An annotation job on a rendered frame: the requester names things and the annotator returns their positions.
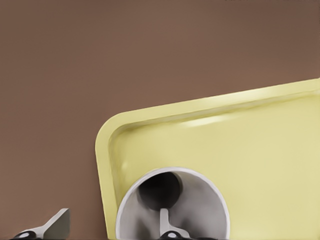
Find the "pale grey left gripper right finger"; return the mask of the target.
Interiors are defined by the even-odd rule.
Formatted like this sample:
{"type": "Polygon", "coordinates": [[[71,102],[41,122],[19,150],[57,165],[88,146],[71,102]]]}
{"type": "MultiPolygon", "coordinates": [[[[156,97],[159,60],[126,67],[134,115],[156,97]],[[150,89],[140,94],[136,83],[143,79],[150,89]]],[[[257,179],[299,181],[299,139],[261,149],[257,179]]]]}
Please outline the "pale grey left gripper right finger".
{"type": "Polygon", "coordinates": [[[186,230],[171,225],[169,210],[166,208],[160,209],[159,235],[160,239],[190,239],[190,234],[186,230]]]}

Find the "pale yellow tray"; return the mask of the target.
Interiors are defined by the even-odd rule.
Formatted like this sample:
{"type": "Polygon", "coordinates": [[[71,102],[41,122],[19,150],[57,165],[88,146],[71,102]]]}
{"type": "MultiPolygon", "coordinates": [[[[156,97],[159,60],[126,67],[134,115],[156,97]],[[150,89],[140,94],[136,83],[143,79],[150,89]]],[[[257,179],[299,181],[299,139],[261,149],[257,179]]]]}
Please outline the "pale yellow tray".
{"type": "Polygon", "coordinates": [[[119,113],[95,155],[109,238],[141,177],[181,167],[221,192],[232,239],[320,240],[320,78],[119,113]]]}

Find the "white IKEA cup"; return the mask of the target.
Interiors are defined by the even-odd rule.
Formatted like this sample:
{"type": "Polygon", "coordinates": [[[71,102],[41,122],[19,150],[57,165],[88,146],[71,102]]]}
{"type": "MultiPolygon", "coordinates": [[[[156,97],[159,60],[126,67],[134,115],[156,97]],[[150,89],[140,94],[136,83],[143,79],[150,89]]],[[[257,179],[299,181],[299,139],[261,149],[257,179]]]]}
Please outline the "white IKEA cup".
{"type": "Polygon", "coordinates": [[[115,237],[160,239],[160,210],[190,239],[227,240],[230,216],[219,189],[207,177],[183,167],[162,167],[134,176],[119,204],[115,237]]]}

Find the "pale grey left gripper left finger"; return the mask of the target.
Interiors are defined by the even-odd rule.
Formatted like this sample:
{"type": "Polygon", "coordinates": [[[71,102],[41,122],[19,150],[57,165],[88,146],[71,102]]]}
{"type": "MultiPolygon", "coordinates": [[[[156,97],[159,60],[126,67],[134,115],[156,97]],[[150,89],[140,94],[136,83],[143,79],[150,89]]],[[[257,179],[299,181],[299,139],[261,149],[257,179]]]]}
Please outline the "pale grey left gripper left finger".
{"type": "Polygon", "coordinates": [[[44,225],[19,232],[13,240],[66,240],[71,231],[71,211],[62,208],[44,225]]]}

